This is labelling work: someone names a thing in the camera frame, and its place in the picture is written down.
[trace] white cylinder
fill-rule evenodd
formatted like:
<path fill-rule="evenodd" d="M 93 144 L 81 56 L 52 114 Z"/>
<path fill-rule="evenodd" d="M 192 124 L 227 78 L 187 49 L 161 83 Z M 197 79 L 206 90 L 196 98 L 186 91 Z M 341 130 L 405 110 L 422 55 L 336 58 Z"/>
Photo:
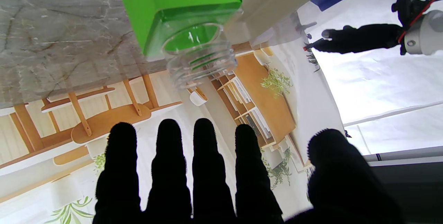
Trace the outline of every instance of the white cylinder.
<path fill-rule="evenodd" d="M 189 96 L 190 101 L 195 104 L 196 106 L 201 106 L 202 104 L 206 103 L 207 100 L 203 99 L 197 91 L 193 91 L 191 95 Z"/>

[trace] hanging plant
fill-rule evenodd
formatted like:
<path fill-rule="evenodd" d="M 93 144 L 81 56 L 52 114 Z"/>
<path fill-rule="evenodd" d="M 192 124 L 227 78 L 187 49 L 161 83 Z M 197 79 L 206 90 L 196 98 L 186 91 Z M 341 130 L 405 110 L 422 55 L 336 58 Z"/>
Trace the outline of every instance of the hanging plant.
<path fill-rule="evenodd" d="M 274 190 L 278 184 L 283 183 L 283 177 L 286 177 L 286 179 L 288 180 L 289 186 L 291 186 L 291 181 L 289 176 L 292 175 L 292 173 L 289 171 L 289 160 L 291 159 L 291 149 L 288 148 L 285 152 L 284 152 L 284 158 L 283 161 L 277 165 L 277 167 L 275 167 L 274 169 L 271 168 L 271 166 L 269 165 L 268 161 L 266 161 L 266 159 L 264 159 L 263 156 L 261 156 L 261 161 L 263 162 L 264 166 L 266 167 L 266 170 L 268 172 L 268 177 L 269 178 L 274 178 L 274 184 L 271 186 L 271 189 Z"/>
<path fill-rule="evenodd" d="M 94 157 L 94 163 L 95 163 L 95 173 L 97 174 L 97 176 L 100 175 L 100 173 L 105 169 L 105 153 L 102 153 L 96 157 Z"/>
<path fill-rule="evenodd" d="M 59 210 L 53 211 L 51 216 L 55 216 L 55 219 L 52 219 L 50 221 L 46 221 L 45 223 L 52 223 L 56 221 L 60 221 L 60 224 L 81 224 L 79 220 L 80 217 L 84 218 L 93 218 L 94 215 L 90 213 L 86 213 L 79 208 L 84 208 L 89 203 L 91 203 L 92 198 L 85 197 L 84 201 L 81 202 L 81 200 L 78 200 L 76 202 L 70 203 L 63 208 L 60 208 Z"/>
<path fill-rule="evenodd" d="M 312 53 L 312 49 L 309 48 L 306 50 L 306 52 L 310 53 L 310 55 L 306 55 L 307 61 L 311 64 L 314 64 L 315 66 L 318 66 L 318 69 L 314 71 L 314 72 L 318 72 L 320 70 L 320 64 L 318 64 L 318 61 L 315 58 L 315 55 Z"/>
<path fill-rule="evenodd" d="M 293 87 L 289 77 L 285 77 L 283 73 L 278 72 L 275 68 L 269 70 L 269 75 L 266 79 L 263 79 L 261 86 L 273 90 L 274 98 L 283 95 L 283 93 L 289 94 L 288 88 Z"/>

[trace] wooden shelf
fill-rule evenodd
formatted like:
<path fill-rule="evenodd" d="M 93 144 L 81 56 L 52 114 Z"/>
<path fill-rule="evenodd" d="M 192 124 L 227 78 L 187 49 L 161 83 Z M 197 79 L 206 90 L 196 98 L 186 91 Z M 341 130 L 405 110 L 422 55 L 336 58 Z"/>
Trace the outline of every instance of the wooden shelf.
<path fill-rule="evenodd" d="M 235 78 L 235 74 L 231 74 L 231 75 L 226 75 L 226 77 L 228 77 L 229 80 Z"/>
<path fill-rule="evenodd" d="M 221 85 L 221 83 L 218 80 L 213 80 L 212 85 L 214 86 L 215 89 L 217 89 Z M 232 106 L 231 102 L 229 101 L 228 95 L 226 95 L 226 93 L 223 90 L 217 91 L 217 93 L 220 96 L 220 98 L 222 99 L 226 108 L 228 109 L 229 114 L 231 114 L 231 117 L 237 118 L 240 114 Z"/>
<path fill-rule="evenodd" d="M 243 117 L 243 116 L 245 116 L 245 115 L 248 115 L 252 110 L 253 110 L 253 108 L 250 109 L 250 110 L 248 110 L 247 112 L 245 112 L 245 113 L 239 115 L 237 118 L 234 118 L 234 120 L 237 120 L 237 119 L 239 119 L 239 118 L 241 118 L 241 117 Z"/>
<path fill-rule="evenodd" d="M 218 88 L 217 90 L 222 90 L 222 89 L 225 88 L 228 84 L 231 84 L 231 82 L 232 82 L 232 80 L 233 80 L 234 78 L 228 80 L 228 82 L 224 83 L 224 84 L 223 84 L 220 88 Z"/>
<path fill-rule="evenodd" d="M 260 86 L 269 73 L 258 63 L 252 53 L 240 55 L 237 61 L 238 67 L 234 70 L 235 74 L 222 76 L 212 81 L 212 85 L 237 125 L 247 123 L 256 126 L 255 132 L 260 147 L 276 145 L 295 128 L 288 105 L 283 97 L 274 98 L 272 90 Z M 234 78 L 238 78 L 242 84 L 242 91 L 247 91 L 249 99 L 244 98 L 244 95 L 240 93 L 237 82 L 233 82 Z M 264 125 L 258 124 L 258 116 L 252 113 L 254 109 L 257 109 L 263 116 L 264 124 L 267 128 L 269 127 L 269 130 L 262 129 Z M 268 132 L 272 137 L 266 138 L 265 133 Z"/>
<path fill-rule="evenodd" d="M 228 77 L 226 77 L 226 76 L 221 76 L 218 78 L 218 80 L 220 80 L 221 84 L 223 84 L 223 85 L 228 83 L 228 81 L 229 81 Z"/>

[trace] white wall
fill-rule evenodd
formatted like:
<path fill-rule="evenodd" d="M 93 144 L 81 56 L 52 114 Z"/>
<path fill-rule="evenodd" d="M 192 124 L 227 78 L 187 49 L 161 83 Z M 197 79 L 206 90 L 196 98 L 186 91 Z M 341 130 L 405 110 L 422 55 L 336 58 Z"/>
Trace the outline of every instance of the white wall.
<path fill-rule="evenodd" d="M 374 23 L 400 25 L 397 13 L 391 12 L 391 4 L 396 1 L 343 0 L 323 12 L 308 2 L 298 13 L 303 24 L 318 22 L 306 31 L 316 41 L 328 28 Z M 443 3 L 432 4 L 433 9 L 443 10 Z M 399 46 L 345 55 L 314 52 L 345 126 L 443 101 L 443 52 L 401 56 Z M 353 137 L 349 141 L 363 154 L 439 146 L 443 145 L 443 119 L 439 112 L 440 108 L 434 106 L 345 129 Z"/>

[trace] glove finger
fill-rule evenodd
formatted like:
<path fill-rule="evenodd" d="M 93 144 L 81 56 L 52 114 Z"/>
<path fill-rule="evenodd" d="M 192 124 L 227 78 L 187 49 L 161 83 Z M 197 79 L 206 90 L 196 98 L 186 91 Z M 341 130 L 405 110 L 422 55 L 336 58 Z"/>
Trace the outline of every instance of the glove finger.
<path fill-rule="evenodd" d="M 137 136 L 132 125 L 118 123 L 111 129 L 105 170 L 97 181 L 94 223 L 115 223 L 120 218 L 124 220 L 123 213 L 136 218 L 141 212 L 136 149 Z"/>

